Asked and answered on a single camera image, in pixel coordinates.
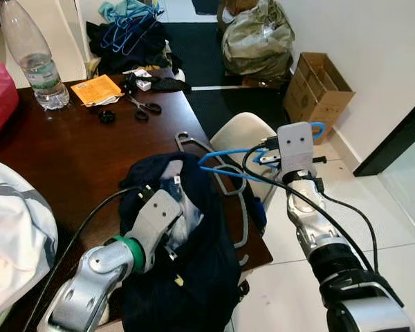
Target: bottle label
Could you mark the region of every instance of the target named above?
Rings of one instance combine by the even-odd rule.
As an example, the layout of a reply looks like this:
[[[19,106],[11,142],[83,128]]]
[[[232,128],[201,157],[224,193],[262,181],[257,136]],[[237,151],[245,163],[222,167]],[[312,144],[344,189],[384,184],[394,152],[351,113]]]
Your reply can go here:
[[[26,78],[34,89],[49,89],[60,82],[54,61],[32,71],[26,71]]]

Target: white cloth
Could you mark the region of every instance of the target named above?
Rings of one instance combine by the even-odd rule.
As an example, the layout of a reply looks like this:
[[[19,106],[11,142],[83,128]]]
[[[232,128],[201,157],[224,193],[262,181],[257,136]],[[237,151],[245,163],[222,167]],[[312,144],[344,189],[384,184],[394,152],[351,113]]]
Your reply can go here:
[[[0,163],[0,314],[50,270],[57,242],[47,202],[18,173]]]

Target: white chair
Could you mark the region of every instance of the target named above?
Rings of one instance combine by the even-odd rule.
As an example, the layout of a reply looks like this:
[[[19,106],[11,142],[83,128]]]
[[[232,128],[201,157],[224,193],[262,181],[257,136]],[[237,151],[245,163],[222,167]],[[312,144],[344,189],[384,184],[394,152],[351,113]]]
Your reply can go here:
[[[49,45],[53,60],[63,82],[84,80],[86,68],[59,0],[19,0],[32,17]],[[19,65],[6,47],[6,68],[17,88],[29,86]]]
[[[80,30],[82,31],[85,62],[90,62],[95,58],[89,49],[89,38],[86,33],[86,22],[91,22],[97,25],[101,23],[107,23],[102,15],[100,15],[98,12],[98,8],[104,2],[116,4],[119,3],[120,0],[75,0],[75,7],[77,8]]]
[[[216,151],[229,149],[246,149],[254,147],[261,142],[261,139],[277,135],[262,119],[253,113],[240,113],[226,123],[210,140],[211,146]],[[272,151],[268,156],[277,154]],[[241,165],[244,154],[230,155],[234,162]],[[272,172],[268,167],[262,167],[255,163],[248,163],[251,171],[263,175],[270,176]],[[249,184],[255,196],[258,196],[267,209],[270,199],[272,198],[273,189],[270,185],[249,181]]]

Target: black scissors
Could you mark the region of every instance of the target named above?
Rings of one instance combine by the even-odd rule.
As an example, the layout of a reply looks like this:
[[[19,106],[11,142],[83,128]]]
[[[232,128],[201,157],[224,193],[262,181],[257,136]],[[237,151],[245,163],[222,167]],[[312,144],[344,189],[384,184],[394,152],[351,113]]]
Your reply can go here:
[[[151,112],[152,114],[156,115],[161,114],[161,106],[159,104],[156,104],[155,102],[142,103],[135,100],[135,98],[129,94],[127,94],[127,98],[137,106],[137,110],[134,113],[134,115],[140,121],[148,121],[148,112]]]

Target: black mat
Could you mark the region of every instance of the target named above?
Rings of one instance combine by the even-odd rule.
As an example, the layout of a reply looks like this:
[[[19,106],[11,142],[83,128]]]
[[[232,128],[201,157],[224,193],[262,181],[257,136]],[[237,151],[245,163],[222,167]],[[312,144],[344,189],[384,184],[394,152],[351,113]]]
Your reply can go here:
[[[283,92],[269,89],[192,91],[186,95],[209,139],[241,112],[257,114],[275,131],[288,122],[282,108]]]
[[[198,15],[215,15],[219,0],[192,0]]]
[[[165,23],[172,52],[183,61],[191,86],[241,85],[240,77],[225,77],[216,23]]]

